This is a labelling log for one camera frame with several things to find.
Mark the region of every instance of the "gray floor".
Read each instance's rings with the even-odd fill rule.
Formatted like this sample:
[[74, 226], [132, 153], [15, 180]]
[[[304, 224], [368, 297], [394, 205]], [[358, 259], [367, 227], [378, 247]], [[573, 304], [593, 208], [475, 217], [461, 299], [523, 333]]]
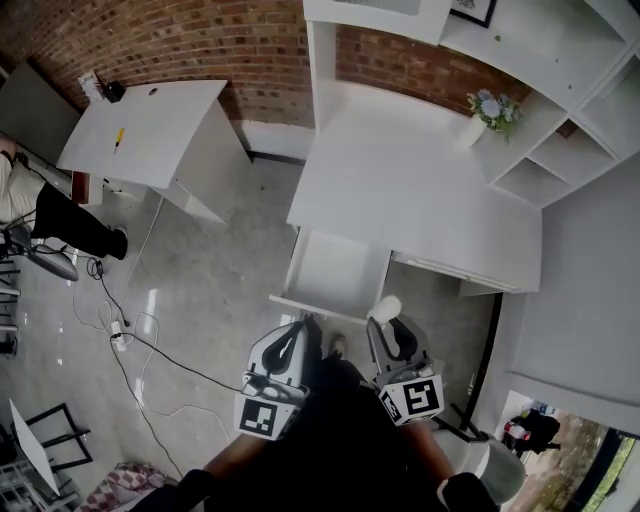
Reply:
[[[130, 252], [124, 262], [106, 262], [105, 282], [117, 299], [126, 291], [122, 304], [132, 324], [138, 312], [154, 315], [161, 349], [183, 364], [239, 385], [251, 345], [287, 313], [268, 296], [282, 290], [295, 242], [295, 232], [285, 221], [300, 171], [288, 164], [257, 161], [241, 177], [236, 210], [226, 230], [195, 221], [165, 202], [135, 269], [159, 196], [149, 192], [142, 203], [107, 196], [94, 213], [105, 223], [128, 227]], [[107, 336], [76, 320], [74, 285], [30, 262], [21, 266], [20, 351], [15, 359], [1, 360], [3, 424], [7, 425], [8, 398], [25, 417], [66, 402], [77, 422], [92, 431], [86, 442], [95, 462], [68, 471], [83, 493], [122, 460], [148, 462], [177, 476], [130, 396]], [[79, 266], [77, 313], [83, 322], [99, 327], [97, 309], [104, 292], [84, 272], [84, 260]], [[390, 267], [385, 292], [403, 300], [404, 312], [428, 333], [433, 356], [446, 362], [447, 397], [466, 404], [493, 298], [458, 298], [457, 280], [396, 263]], [[109, 308], [102, 304], [100, 311], [106, 321]], [[326, 338], [337, 331], [349, 337], [349, 359], [372, 377], [364, 329], [321, 323]], [[136, 332], [153, 343], [155, 322], [141, 315]], [[118, 354], [134, 388], [149, 352], [133, 342]], [[144, 397], [147, 407], [164, 414], [185, 404], [213, 410], [229, 436], [235, 435], [233, 394], [157, 355], [146, 370]], [[147, 412], [182, 472], [201, 467], [227, 442], [210, 412], [187, 408], [171, 418]], [[42, 426], [37, 435], [46, 437], [46, 430]], [[62, 451], [53, 455], [69, 456]]]

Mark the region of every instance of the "brick wall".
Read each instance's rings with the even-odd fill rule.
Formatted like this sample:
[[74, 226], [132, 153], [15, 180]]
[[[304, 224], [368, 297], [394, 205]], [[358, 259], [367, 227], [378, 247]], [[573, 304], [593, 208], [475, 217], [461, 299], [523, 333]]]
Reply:
[[[342, 26], [338, 76], [468, 113], [467, 92], [522, 99], [529, 89], [465, 55]], [[79, 108], [77, 78], [95, 70], [126, 86], [226, 79], [231, 119], [313, 126], [302, 0], [5, 0], [0, 64], [32, 64]]]
[[230, 118], [313, 126], [302, 0], [5, 0], [0, 61], [25, 58], [80, 108], [91, 69], [126, 86], [226, 79]]
[[489, 89], [522, 101], [530, 88], [510, 75], [443, 46], [343, 25], [338, 77], [430, 101], [471, 115], [467, 93]]

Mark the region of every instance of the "white shirt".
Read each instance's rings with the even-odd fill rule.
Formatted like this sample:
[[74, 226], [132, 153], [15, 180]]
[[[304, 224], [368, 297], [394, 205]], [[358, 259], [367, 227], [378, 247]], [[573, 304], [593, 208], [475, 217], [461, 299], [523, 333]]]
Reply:
[[33, 212], [25, 217], [33, 229], [36, 201], [44, 184], [40, 176], [19, 162], [15, 162], [12, 169], [8, 158], [0, 155], [0, 223], [8, 224]]

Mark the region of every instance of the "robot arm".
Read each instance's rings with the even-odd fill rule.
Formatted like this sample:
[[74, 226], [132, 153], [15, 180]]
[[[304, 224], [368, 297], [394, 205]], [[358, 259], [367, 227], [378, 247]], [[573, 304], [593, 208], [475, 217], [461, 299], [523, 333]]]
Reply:
[[[433, 371], [425, 333], [400, 314], [400, 301], [385, 297], [369, 312], [367, 335], [378, 375], [373, 384], [396, 425], [432, 418], [443, 411], [442, 379]], [[388, 342], [391, 326], [398, 351]], [[304, 322], [274, 329], [252, 348], [242, 391], [235, 397], [235, 428], [275, 440], [304, 405], [301, 384], [309, 333]]]
[[258, 341], [235, 398], [235, 428], [275, 440], [287, 431], [309, 389], [301, 384], [307, 328], [294, 322], [274, 329]]
[[[427, 336], [415, 322], [400, 314], [397, 297], [383, 298], [370, 312], [367, 337], [378, 375], [373, 380], [378, 398], [397, 426], [433, 418], [444, 410], [442, 377], [433, 371]], [[397, 352], [387, 341], [393, 330]]]

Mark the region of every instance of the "open drawer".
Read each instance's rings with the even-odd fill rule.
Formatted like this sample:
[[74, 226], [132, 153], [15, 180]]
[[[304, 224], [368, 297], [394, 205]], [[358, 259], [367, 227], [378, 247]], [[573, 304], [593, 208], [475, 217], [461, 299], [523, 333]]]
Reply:
[[284, 292], [275, 302], [366, 324], [380, 299], [391, 251], [309, 228], [300, 229]]

